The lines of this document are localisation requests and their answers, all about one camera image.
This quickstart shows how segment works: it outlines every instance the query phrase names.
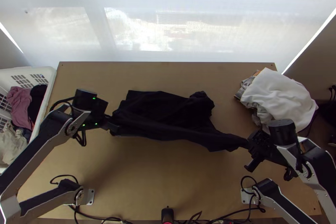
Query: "black arm segment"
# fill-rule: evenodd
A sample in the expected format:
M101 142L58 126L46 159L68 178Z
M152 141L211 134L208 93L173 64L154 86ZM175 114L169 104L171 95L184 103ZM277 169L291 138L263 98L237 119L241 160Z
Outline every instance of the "black arm segment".
M308 215L301 209L289 201L280 191L279 186L271 179L254 185L260 194L260 202L268 207L281 212L281 216L290 224L316 224Z

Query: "wooden table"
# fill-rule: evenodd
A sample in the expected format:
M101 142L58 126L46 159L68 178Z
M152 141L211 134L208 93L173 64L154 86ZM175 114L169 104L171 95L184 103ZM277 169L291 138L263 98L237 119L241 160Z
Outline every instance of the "wooden table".
M98 93L109 102L111 114L128 90L162 90L183 97L204 90L214 101L211 118L221 132L248 137L256 126L250 112L234 99L241 80L256 69L275 69L273 63L124 63L61 62L49 107L74 95L76 88ZM76 140L56 147L19 192L25 200L54 188L49 180L60 174L75 175L80 184L94 188L92 206L81 210L95 216L121 216L127 220L159 220L166 206L176 219L189 219L203 211L202 219L214 219L247 208L240 200L240 179L250 175L244 165L247 150L210 153L185 140L160 142L141 137L112 137L96 129L87 132L87 146ZM301 180L283 180L282 166L264 161L252 176L279 184L282 193L308 215L321 214L315 193ZM247 213L234 216L244 219ZM74 213L61 206L43 217L72 219ZM252 218L278 217L273 209Z

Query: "sheer curtain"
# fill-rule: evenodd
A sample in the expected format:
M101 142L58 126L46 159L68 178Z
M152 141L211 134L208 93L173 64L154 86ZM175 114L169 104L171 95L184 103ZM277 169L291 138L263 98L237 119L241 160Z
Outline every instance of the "sheer curtain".
M0 0L33 66L59 61L291 62L336 0Z

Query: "crumpled cloth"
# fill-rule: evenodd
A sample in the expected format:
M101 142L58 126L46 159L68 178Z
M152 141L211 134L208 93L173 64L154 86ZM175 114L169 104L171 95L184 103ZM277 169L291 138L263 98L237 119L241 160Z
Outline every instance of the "crumpled cloth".
M318 109L306 88L284 75L264 68L246 88L240 102L256 108L262 124L291 119L296 132L307 127Z
M28 107L32 101L30 89L11 87L7 94L7 101L12 106L13 123L18 127L33 130L33 123L28 116Z
M22 130L14 130L10 121L0 133L0 159L2 163L11 164L14 159L27 147L27 140L22 135Z

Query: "white wall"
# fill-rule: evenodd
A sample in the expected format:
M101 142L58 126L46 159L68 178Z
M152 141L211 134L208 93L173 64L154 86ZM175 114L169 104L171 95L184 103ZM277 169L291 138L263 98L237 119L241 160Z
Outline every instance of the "white wall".
M329 99L328 88L336 84L336 16L284 75L301 82L313 99Z
M22 52L0 30L0 69L30 66Z

